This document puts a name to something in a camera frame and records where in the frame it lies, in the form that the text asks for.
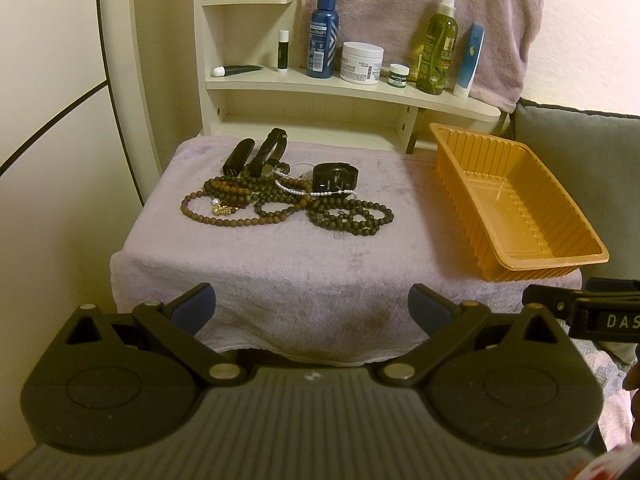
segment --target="black band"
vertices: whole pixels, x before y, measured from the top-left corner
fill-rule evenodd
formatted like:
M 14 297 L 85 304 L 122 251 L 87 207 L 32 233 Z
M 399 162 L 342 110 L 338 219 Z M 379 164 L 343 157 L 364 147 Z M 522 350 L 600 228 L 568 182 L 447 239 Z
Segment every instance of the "black band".
M 249 163 L 249 174 L 253 177 L 262 175 L 262 168 L 265 164 L 269 164 L 274 168 L 280 162 L 284 150 L 287 148 L 287 133 L 280 128 L 274 128 L 270 131 L 264 140 L 258 153 L 254 156 L 254 160 Z

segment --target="barcode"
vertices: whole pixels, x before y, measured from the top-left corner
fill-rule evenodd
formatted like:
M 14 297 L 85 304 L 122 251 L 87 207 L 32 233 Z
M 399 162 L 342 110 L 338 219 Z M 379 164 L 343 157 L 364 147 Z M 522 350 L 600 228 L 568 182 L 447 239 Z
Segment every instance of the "barcode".
M 316 50 L 314 52 L 314 63 L 311 67 L 311 70 L 314 72 L 322 72 L 322 62 L 324 61 L 324 52 L 321 50 Z

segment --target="green oil bottle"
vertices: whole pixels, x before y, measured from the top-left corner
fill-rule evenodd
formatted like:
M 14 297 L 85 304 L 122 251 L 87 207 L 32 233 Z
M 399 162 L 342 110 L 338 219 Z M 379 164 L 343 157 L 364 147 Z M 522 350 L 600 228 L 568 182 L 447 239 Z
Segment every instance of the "green oil bottle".
M 455 13 L 454 0 L 442 0 L 438 13 L 429 20 L 415 81 L 415 87 L 427 94 L 440 95 L 444 90 L 458 36 Z

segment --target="label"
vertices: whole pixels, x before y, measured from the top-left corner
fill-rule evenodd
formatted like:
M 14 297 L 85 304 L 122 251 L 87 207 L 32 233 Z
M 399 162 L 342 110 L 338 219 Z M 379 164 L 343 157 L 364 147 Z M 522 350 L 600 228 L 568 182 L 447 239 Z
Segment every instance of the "label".
M 640 333 L 640 314 L 637 312 L 600 312 L 596 330 L 619 334 Z
M 340 75 L 354 82 L 377 81 L 380 79 L 381 68 L 382 62 L 368 63 L 343 57 L 340 64 Z
M 309 52 L 306 67 L 313 72 L 322 72 L 334 62 L 338 28 L 333 20 L 327 25 L 311 22 L 309 26 Z
M 396 74 L 395 72 L 389 72 L 389 79 L 386 82 L 388 82 L 391 86 L 404 88 L 406 86 L 406 76 Z
M 284 69 L 289 63 L 289 43 L 278 42 L 278 68 Z
M 422 50 L 420 67 L 418 68 L 416 86 L 420 88 L 421 82 L 427 83 L 431 86 L 431 90 L 441 92 L 444 90 L 444 85 L 447 80 L 449 65 L 451 64 L 451 58 L 453 57 L 453 49 L 456 46 L 456 38 L 447 36 L 444 39 L 442 50 L 437 52 L 434 56 L 433 49 L 437 47 L 435 43 L 436 38 L 431 34 L 427 34 L 424 38 L 424 48 Z

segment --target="white jar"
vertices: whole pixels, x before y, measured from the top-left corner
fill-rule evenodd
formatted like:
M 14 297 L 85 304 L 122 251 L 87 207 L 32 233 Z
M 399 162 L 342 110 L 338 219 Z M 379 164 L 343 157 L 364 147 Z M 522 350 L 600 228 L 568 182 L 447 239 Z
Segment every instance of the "white jar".
M 374 85 L 380 79 L 385 49 L 369 43 L 346 41 L 342 46 L 340 77 L 349 83 Z

